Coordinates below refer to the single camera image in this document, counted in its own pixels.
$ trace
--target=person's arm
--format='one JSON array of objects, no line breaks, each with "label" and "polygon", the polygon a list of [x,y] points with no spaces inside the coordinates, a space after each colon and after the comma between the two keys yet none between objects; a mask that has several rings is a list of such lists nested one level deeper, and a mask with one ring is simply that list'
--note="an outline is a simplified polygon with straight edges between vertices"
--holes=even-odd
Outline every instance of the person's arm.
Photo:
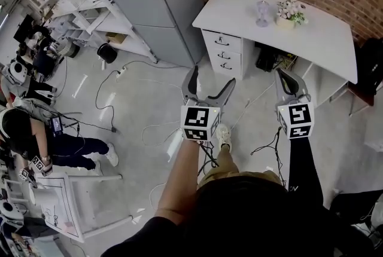
[{"label": "person's arm", "polygon": [[7,84],[4,82],[3,77],[1,78],[1,91],[2,91],[3,95],[5,96],[5,99],[7,100],[9,107],[13,108],[11,93],[10,93],[10,90],[9,90]]},{"label": "person's arm", "polygon": [[31,120],[32,135],[36,137],[40,157],[45,164],[46,161],[49,161],[48,142],[47,142],[47,135],[45,133],[45,125],[44,123],[36,119],[30,119],[30,120]]},{"label": "person's arm", "polygon": [[11,97],[6,97],[7,103],[9,105],[9,108],[13,108],[13,102]]},{"label": "person's arm", "polygon": [[20,236],[19,234],[14,233],[14,232],[12,232],[11,236],[12,236],[13,239],[15,239],[15,241],[21,242],[22,245],[26,246],[26,243],[25,243],[25,241],[24,241],[22,236]]},{"label": "person's arm", "polygon": [[184,139],[155,216],[180,224],[194,207],[197,191],[198,154],[198,143]]}]

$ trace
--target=flower pot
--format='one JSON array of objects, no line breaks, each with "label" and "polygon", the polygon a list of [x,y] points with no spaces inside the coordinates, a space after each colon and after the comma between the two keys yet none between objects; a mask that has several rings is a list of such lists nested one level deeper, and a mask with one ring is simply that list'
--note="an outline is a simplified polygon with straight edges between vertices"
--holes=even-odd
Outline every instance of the flower pot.
[{"label": "flower pot", "polygon": [[281,16],[277,16],[275,23],[277,26],[282,27],[283,29],[292,30],[295,27],[295,22],[282,18]]}]

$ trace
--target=drawer handle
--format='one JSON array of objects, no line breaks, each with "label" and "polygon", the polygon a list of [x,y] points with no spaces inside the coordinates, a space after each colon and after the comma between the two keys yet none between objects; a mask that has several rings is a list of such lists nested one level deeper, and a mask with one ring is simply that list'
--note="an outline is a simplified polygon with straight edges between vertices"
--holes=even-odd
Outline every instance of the drawer handle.
[{"label": "drawer handle", "polygon": [[223,69],[227,69],[227,70],[232,70],[233,68],[227,68],[225,67],[227,63],[223,63],[222,65],[220,65]]},{"label": "drawer handle", "polygon": [[224,51],[222,51],[221,55],[217,54],[217,56],[221,57],[222,59],[232,59],[231,57],[224,57],[223,54],[224,54]]},{"label": "drawer handle", "polygon": [[222,43],[222,37],[219,37],[218,41],[214,41],[216,44],[220,44],[220,45],[229,45],[229,44],[223,44]]}]

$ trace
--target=dark hair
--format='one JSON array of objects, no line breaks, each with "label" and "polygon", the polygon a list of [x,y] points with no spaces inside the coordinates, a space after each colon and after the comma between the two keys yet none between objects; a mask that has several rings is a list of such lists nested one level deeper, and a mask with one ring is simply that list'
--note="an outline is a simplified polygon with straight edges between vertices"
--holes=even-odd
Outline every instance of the dark hair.
[{"label": "dark hair", "polygon": [[22,42],[21,44],[19,44],[19,49],[16,51],[16,53],[19,55],[19,56],[24,56],[26,54],[26,44],[25,42]]},{"label": "dark hair", "polygon": [[29,137],[32,135],[29,119],[27,112],[13,108],[3,116],[2,128],[9,137]]}]

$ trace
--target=black bag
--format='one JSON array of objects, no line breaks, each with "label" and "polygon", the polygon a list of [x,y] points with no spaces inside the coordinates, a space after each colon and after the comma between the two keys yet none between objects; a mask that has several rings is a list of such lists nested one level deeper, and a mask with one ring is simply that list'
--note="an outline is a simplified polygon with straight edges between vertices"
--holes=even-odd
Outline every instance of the black bag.
[{"label": "black bag", "polygon": [[367,94],[376,94],[383,80],[383,38],[368,39],[361,49],[356,49],[358,86]]}]

